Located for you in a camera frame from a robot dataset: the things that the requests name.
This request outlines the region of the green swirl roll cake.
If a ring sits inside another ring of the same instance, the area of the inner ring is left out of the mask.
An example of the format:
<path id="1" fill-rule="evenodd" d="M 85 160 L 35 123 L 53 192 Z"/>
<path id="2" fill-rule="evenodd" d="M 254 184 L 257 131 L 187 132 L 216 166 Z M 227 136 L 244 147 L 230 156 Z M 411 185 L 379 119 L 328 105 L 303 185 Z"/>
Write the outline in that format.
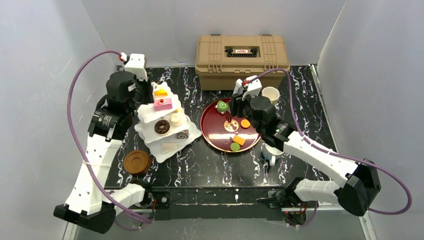
<path id="1" fill-rule="evenodd" d="M 223 100 L 219 100 L 215 105 L 215 108 L 220 114 L 225 114 L 229 109 L 229 104 Z"/>

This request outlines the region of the yellow cake slice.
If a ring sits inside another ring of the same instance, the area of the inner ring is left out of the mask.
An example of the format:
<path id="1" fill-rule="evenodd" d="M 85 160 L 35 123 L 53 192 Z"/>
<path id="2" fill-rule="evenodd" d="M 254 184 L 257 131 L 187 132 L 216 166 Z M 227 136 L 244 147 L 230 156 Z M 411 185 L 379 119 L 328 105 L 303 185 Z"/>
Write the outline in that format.
<path id="1" fill-rule="evenodd" d="M 160 88 L 160 89 L 155 90 L 153 92 L 153 95 L 156 98 L 164 98 L 164 97 L 167 97 L 169 94 L 168 94 L 168 92 L 165 89 Z"/>

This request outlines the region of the pink cake with cherry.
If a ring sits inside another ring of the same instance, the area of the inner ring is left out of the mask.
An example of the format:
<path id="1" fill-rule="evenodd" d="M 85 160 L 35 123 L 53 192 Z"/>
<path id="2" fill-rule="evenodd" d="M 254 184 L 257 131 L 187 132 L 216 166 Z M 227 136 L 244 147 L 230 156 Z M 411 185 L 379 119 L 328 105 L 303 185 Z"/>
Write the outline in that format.
<path id="1" fill-rule="evenodd" d="M 163 111 L 173 108 L 172 98 L 158 98 L 154 101 L 154 110 Z"/>

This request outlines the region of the red round tray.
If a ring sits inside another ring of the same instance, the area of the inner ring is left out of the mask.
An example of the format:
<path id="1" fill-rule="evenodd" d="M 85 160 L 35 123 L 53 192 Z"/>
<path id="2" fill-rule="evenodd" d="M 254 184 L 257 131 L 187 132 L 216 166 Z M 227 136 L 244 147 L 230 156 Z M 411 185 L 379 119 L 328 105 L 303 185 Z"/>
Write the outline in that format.
<path id="1" fill-rule="evenodd" d="M 253 148 L 261 139 L 260 135 L 252 126 L 248 129 L 240 126 L 240 121 L 246 119 L 244 117 L 232 117 L 231 123 L 228 123 L 225 114 L 219 113 L 215 108 L 220 100 L 228 103 L 231 99 L 228 97 L 213 102 L 204 110 L 200 118 L 200 129 L 206 142 L 213 148 L 227 153 L 241 153 Z M 245 138 L 246 142 L 239 151 L 233 152 L 230 150 L 230 145 L 235 135 Z"/>

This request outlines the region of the white three-tier dessert stand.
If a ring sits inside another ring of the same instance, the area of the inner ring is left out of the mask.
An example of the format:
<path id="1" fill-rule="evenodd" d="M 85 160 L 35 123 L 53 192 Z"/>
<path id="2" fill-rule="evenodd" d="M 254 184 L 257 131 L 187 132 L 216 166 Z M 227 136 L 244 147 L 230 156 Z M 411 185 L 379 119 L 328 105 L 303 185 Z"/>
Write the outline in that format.
<path id="1" fill-rule="evenodd" d="M 199 138 L 201 131 L 166 82 L 153 82 L 152 87 L 154 103 L 138 108 L 139 123 L 134 129 L 151 155 L 162 163 Z"/>

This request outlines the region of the chocolate glazed donut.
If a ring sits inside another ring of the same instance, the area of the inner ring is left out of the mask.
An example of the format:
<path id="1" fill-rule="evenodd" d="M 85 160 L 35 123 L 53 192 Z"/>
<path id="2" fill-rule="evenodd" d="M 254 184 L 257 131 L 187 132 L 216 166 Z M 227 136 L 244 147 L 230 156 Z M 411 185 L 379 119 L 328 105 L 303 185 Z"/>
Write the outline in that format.
<path id="1" fill-rule="evenodd" d="M 170 129 L 171 124 L 168 120 L 165 119 L 157 121 L 154 125 L 154 132 L 160 136 L 166 135 Z"/>

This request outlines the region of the white round cream puff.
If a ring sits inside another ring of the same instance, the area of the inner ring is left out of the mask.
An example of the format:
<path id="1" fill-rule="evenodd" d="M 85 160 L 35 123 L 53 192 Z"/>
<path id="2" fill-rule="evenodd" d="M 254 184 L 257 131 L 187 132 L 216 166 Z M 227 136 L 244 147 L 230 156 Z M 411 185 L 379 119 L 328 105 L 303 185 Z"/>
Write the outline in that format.
<path id="1" fill-rule="evenodd" d="M 181 126 L 183 124 L 183 122 L 184 122 L 183 117 L 184 117 L 184 115 L 182 113 L 180 113 L 180 112 L 172 113 L 169 116 L 169 124 L 172 127 L 177 128 L 177 127 L 179 127 L 179 126 Z"/>

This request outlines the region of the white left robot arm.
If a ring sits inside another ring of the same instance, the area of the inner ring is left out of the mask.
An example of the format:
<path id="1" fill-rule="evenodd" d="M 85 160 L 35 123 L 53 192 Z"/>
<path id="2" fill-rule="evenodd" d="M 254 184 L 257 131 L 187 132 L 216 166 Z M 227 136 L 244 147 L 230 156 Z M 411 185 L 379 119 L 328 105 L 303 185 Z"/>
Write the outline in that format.
<path id="1" fill-rule="evenodd" d="M 138 107 L 153 102 L 153 86 L 146 74 L 138 76 L 125 70 L 117 71 L 110 75 L 106 94 L 96 104 L 85 149 L 76 137 L 73 124 L 69 124 L 83 160 L 69 197 L 54 209 L 56 218 L 100 234 L 112 227 L 120 212 L 140 222 L 151 222 L 129 209 L 143 201 L 146 189 L 142 184 L 129 183 L 113 193 L 106 192 L 104 186 Z"/>

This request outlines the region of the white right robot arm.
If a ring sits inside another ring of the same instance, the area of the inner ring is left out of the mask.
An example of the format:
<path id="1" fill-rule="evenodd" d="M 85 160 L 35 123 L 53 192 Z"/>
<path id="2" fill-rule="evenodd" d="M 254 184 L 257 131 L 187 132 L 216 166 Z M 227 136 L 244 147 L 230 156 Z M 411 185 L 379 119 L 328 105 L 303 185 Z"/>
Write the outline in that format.
<path id="1" fill-rule="evenodd" d="M 264 96 L 233 94 L 228 102 L 232 117 L 246 118 L 262 140 L 327 175 L 329 181 L 296 178 L 285 190 L 285 198 L 298 202 L 319 201 L 338 204 L 352 215 L 362 217 L 381 190 L 373 162 L 347 160 L 306 139 L 279 118 L 275 106 Z"/>

